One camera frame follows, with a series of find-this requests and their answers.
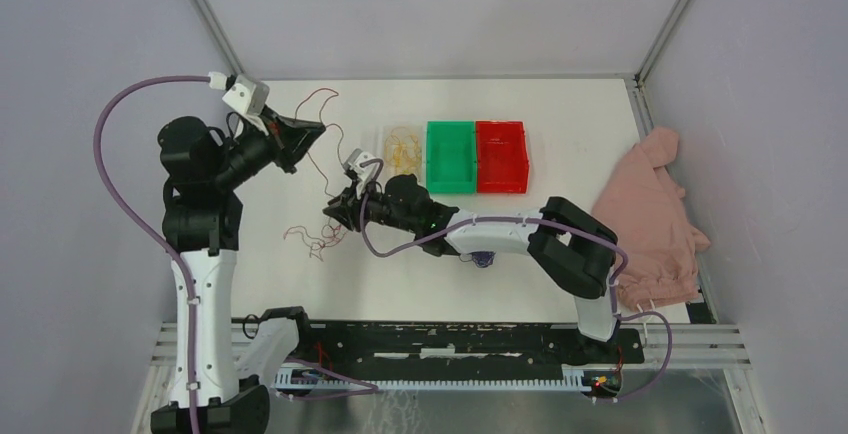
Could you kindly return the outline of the red plastic bin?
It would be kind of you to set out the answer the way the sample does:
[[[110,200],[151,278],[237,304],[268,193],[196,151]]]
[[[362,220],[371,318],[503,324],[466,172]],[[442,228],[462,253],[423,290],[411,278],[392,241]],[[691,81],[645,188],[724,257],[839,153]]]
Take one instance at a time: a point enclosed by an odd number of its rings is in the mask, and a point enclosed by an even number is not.
[[[476,121],[477,192],[525,194],[529,158],[520,121]]]

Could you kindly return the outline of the green plastic bin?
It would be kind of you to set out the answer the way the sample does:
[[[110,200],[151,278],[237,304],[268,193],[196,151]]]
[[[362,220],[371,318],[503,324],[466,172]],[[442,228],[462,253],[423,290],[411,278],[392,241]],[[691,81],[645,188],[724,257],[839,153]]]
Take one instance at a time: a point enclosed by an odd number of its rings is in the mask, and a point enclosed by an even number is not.
[[[429,121],[426,128],[426,188],[435,194],[477,191],[477,144],[472,121]]]

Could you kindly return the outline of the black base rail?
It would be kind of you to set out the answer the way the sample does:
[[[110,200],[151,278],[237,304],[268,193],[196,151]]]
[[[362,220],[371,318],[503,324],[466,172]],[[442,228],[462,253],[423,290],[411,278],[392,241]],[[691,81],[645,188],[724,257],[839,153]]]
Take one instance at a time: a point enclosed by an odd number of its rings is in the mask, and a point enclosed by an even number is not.
[[[313,320],[298,359],[363,381],[555,380],[563,368],[638,365],[638,332],[594,341],[569,324]]]

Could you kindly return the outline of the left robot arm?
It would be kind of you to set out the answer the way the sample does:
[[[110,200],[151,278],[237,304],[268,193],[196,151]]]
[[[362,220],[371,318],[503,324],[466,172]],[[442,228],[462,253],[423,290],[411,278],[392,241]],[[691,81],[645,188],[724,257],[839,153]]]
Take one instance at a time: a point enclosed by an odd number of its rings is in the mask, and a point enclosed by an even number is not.
[[[162,232],[178,298],[177,357],[168,403],[151,415],[154,433],[263,433],[270,394],[266,361],[235,363],[231,288],[243,205],[235,191],[270,164],[293,174],[325,133],[324,124],[283,117],[269,107],[260,125],[228,136],[184,116],[159,132]]]

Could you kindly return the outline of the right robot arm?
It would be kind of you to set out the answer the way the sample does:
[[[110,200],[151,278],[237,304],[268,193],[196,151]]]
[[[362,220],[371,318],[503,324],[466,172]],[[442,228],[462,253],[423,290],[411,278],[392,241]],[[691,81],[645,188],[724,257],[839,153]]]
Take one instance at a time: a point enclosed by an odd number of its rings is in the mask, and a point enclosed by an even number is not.
[[[525,213],[481,215],[439,203],[415,176],[398,175],[382,189],[353,180],[323,212],[351,231],[365,233],[376,223],[413,235],[390,255],[414,247],[436,257],[527,255],[573,296],[580,354],[602,362],[617,350],[619,311],[612,288],[628,256],[610,228],[563,197]]]

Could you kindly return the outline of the clear plastic bin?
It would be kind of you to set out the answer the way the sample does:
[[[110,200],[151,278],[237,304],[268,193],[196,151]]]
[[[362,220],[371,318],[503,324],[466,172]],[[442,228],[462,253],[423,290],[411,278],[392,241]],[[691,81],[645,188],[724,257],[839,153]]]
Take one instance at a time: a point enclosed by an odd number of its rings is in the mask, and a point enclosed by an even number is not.
[[[388,181],[396,175],[414,175],[425,184],[426,132],[423,124],[400,123],[382,127],[378,137],[379,157],[384,167],[379,179]]]

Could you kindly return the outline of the pink cloth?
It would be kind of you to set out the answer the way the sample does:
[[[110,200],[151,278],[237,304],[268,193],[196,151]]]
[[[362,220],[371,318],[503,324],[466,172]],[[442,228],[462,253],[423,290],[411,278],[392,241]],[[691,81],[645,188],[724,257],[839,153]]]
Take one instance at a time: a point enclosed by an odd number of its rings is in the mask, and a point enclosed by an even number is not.
[[[618,237],[628,264],[617,278],[618,300],[646,311],[698,297],[696,254],[708,237],[688,219],[686,191],[667,166],[677,158],[679,135],[657,127],[617,163],[592,215]]]

